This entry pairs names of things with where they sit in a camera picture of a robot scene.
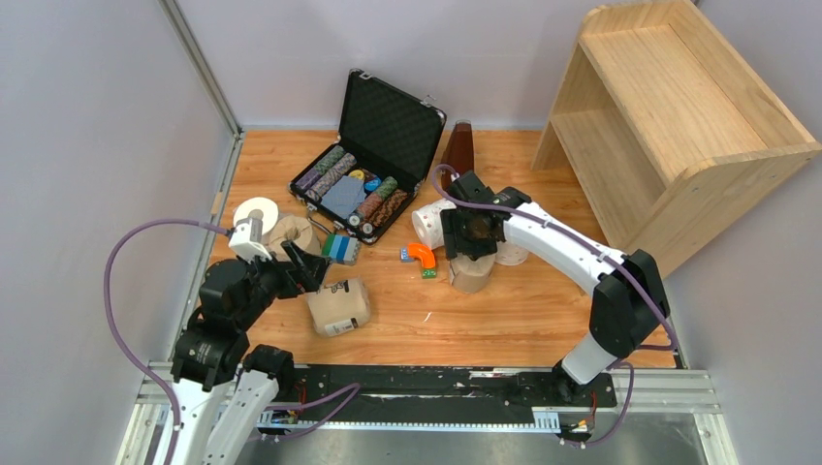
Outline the brown roll front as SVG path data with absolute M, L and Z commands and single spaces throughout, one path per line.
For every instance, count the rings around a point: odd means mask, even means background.
M 327 284 L 305 297 L 314 329 L 321 336 L 335 337 L 371 320 L 368 292 L 361 277 Z

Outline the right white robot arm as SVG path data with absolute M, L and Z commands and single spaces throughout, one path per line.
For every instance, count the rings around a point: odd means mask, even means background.
M 441 212 L 448 259 L 479 260 L 510 243 L 542 259 L 570 278 L 591 298 L 588 331 L 554 367 L 553 390 L 566 404 L 578 404 L 592 391 L 592 381 L 638 350 L 662 327 L 664 350 L 679 345 L 657 263 L 648 252 L 625 253 L 564 225 L 522 191 L 506 187 L 495 193 L 472 170 L 463 174 L 445 164 L 451 183 L 434 189 L 453 208 Z

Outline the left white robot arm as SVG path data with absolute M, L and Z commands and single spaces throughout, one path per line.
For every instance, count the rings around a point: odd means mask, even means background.
M 176 402 L 153 459 L 156 464 L 233 464 L 270 401 L 297 387 L 292 353 L 252 347 L 247 332 L 277 299 L 319 291 L 331 259 L 283 244 L 286 258 L 211 265 L 200 305 L 174 347 Z

